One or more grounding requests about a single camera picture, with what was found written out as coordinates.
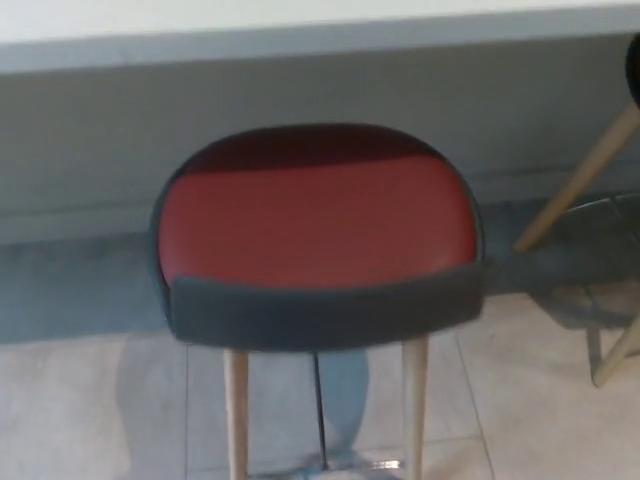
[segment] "stool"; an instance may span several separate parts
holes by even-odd
[[[640,35],[636,35],[629,44],[625,75],[633,101],[611,123],[562,188],[527,226],[513,246],[516,252],[525,253],[536,245],[640,128]]]
[[[152,275],[173,335],[224,349],[229,467],[247,476],[248,352],[402,342],[406,476],[421,478],[427,336],[483,302],[483,237],[456,170],[366,125],[254,130],[209,145],[162,191]]]
[[[538,243],[560,215],[591,185],[640,129],[640,35],[636,35],[631,40],[627,49],[625,76],[633,101],[600,137],[560,191],[547,202],[527,226],[514,244],[513,248],[516,252],[525,253]],[[594,385],[603,386],[615,368],[632,353],[639,342],[640,316],[627,327],[601,364],[594,370]]]

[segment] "red seat cushion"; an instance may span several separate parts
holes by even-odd
[[[476,258],[456,172],[418,140],[369,126],[249,132],[201,152],[159,223],[169,285],[186,274],[264,287],[372,286]]]

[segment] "stool seat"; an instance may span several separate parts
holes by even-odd
[[[314,125],[246,132],[196,154],[159,199],[152,237],[168,315],[191,324],[173,325],[179,338],[308,350],[442,328],[418,318],[437,310],[435,297],[454,294],[452,285],[478,286],[478,272],[446,275],[479,258],[478,229],[465,183],[423,142],[382,127]],[[429,295],[434,278],[444,283]],[[471,297],[469,308],[479,308]],[[446,322],[461,320],[447,308]],[[413,326],[372,327],[403,319]],[[304,324],[304,338],[293,322]]]

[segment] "wooden stool leg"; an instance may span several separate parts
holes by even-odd
[[[405,480],[422,478],[428,337],[402,342]]]
[[[622,150],[638,128],[640,128],[640,110],[632,103],[611,124],[560,191],[529,224],[513,248],[517,252],[524,253],[537,243],[567,207]]]
[[[613,370],[638,346],[638,343],[640,343],[640,317],[636,318],[627,327],[615,345],[611,347],[611,350],[593,374],[593,384],[596,387],[604,385]]]
[[[249,427],[249,354],[224,351],[227,442],[231,480],[247,479]]]

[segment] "white countertop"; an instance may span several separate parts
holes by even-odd
[[[640,31],[640,0],[0,0],[0,73]]]

